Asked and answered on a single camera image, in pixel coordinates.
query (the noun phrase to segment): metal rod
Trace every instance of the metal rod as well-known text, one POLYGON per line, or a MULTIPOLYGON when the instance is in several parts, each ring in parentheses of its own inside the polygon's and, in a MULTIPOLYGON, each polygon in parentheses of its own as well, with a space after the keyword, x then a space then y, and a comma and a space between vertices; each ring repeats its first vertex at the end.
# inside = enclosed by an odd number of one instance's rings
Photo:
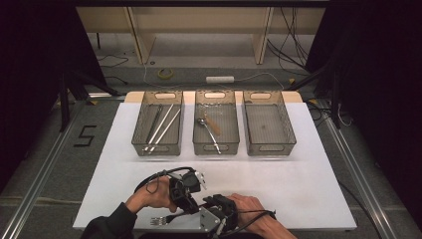
MULTIPOLYGON (((168 126, 164 129, 164 131, 162 132, 161 136, 157 139, 157 141, 155 142, 155 144, 158 144, 161 139, 164 137, 164 135, 167 133, 168 129, 171 127, 171 125, 173 124, 174 120, 176 120, 177 116, 179 116, 180 113, 180 109, 179 111, 177 111, 176 115, 174 115, 173 119, 171 119, 170 123, 168 124, 168 126)), ((155 146, 151 148, 151 150, 149 151, 148 154, 151 154, 153 151, 155 150, 155 146)))
POLYGON ((161 112, 162 112, 162 104, 158 106, 158 110, 155 114, 155 118, 154 118, 154 121, 152 122, 151 129, 149 130, 148 136, 146 137, 146 141, 149 141, 151 139, 152 133, 155 129, 155 126, 157 125, 158 119, 161 116, 161 112))
POLYGON ((158 134, 158 131, 161 129, 162 125, 164 124, 165 120, 167 119, 168 114, 170 114, 171 109, 173 109, 173 106, 174 106, 174 104, 171 104, 170 109, 168 109, 168 111, 167 111, 167 113, 165 114, 164 118, 162 119, 161 123, 160 123, 160 124, 159 124, 159 126, 157 127, 157 130, 155 131, 155 133, 152 135, 151 139, 149 140, 148 144, 151 144, 151 143, 154 141, 155 137, 156 137, 156 136, 157 136, 157 134, 158 134))

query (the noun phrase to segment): gray mesh basket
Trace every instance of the gray mesh basket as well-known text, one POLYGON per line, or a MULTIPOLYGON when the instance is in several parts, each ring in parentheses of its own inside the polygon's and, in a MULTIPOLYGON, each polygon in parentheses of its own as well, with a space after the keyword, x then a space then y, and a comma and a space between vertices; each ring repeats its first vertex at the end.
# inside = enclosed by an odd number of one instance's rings
POLYGON ((296 144, 282 92, 243 93, 249 155, 289 155, 296 144))
POLYGON ((193 145, 197 155, 237 153, 239 127, 234 91, 196 91, 193 145))
POLYGON ((179 155, 183 92, 145 92, 132 144, 139 156, 179 155))

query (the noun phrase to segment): metal frame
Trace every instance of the metal frame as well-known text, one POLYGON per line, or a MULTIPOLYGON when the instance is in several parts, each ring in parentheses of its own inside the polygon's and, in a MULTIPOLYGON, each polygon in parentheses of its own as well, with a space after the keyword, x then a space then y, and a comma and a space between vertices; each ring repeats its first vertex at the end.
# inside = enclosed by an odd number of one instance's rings
POLYGON ((26 220, 29 217, 29 214, 32 211, 32 208, 34 207, 35 202, 37 201, 38 196, 43 190, 44 185, 46 184, 50 173, 62 152, 66 141, 68 140, 70 131, 72 130, 73 125, 75 124, 75 121, 84 106, 85 102, 77 102, 75 104, 68 126, 64 131, 59 132, 59 136, 57 137, 52 149, 50 150, 46 161, 43 163, 40 171, 34 179, 34 182, 31 184, 31 187, 22 199, 21 204, 7 224, 6 230, 2 235, 2 239, 18 238, 26 220))
MULTIPOLYGON (((322 101, 321 105, 323 108, 328 107, 327 103, 324 101, 322 101)), ((357 189, 359 190, 359 193, 362 196, 363 202, 365 203, 367 210, 369 211, 376 227, 379 230, 380 235, 385 239, 397 238, 387 215, 382 209, 382 206, 376 198, 368 181, 366 180, 363 171, 360 169, 360 166, 357 163, 351 148, 348 146, 346 139, 341 133, 341 129, 338 129, 331 119, 327 119, 326 124, 329 128, 329 131, 331 132, 333 139, 335 140, 335 143, 338 146, 338 149, 341 152, 344 162, 347 165, 347 168, 351 174, 351 177, 353 178, 354 183, 356 184, 357 189)))

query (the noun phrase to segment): hand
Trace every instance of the hand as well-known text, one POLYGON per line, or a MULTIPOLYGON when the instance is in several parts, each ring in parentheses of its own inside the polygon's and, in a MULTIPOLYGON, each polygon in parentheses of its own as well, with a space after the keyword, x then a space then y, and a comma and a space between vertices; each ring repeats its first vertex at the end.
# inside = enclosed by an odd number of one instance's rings
MULTIPOLYGON (((233 193, 227 198, 233 200, 236 203, 238 211, 265 210, 260 200, 253 196, 242 196, 240 194, 233 193)), ((239 213, 239 227, 244 226, 246 223, 253 220, 260 213, 261 212, 239 213)), ((261 228, 260 220, 262 220, 262 218, 258 219, 255 223, 252 223, 246 228, 246 230, 249 232, 258 233, 260 230, 263 229, 261 228)))
POLYGON ((146 190, 146 185, 139 188, 131 195, 125 205, 133 213, 137 213, 143 207, 166 207, 171 212, 175 212, 177 206, 170 199, 169 192, 170 180, 167 176, 161 176, 150 181, 147 186, 150 193, 146 190))
MULTIPOLYGON (((242 196, 240 194, 233 193, 227 198, 233 200, 236 203, 238 211, 265 210, 260 200, 253 196, 242 196)), ((242 227, 243 225, 247 224, 261 213, 262 212, 239 213, 239 227, 242 227)), ((275 220, 270 215, 265 215, 261 217, 260 219, 256 220, 254 223, 249 225, 245 230, 252 233, 256 233, 266 239, 296 238, 279 221, 275 220)))

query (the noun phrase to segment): white tabletop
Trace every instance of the white tabletop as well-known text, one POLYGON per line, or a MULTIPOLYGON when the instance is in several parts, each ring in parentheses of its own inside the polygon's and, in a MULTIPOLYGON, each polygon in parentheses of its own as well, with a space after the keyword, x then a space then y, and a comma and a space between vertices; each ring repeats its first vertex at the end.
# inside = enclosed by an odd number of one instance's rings
MULTIPOLYGON (((240 143, 237 155, 197 156, 193 151, 194 105, 184 111, 180 156, 140 157, 131 145, 140 104, 119 106, 91 184, 74 227, 84 229, 99 216, 109 216, 145 177, 179 166, 204 172, 208 190, 192 194, 198 204, 213 194, 237 192, 258 197, 288 229, 354 229, 356 224, 336 182, 306 104, 286 104, 297 138, 289 156, 257 157, 246 152, 241 105, 237 104, 240 143)), ((176 218, 169 225, 151 226, 150 217, 168 209, 144 208, 135 229, 199 230, 199 215, 176 218)))

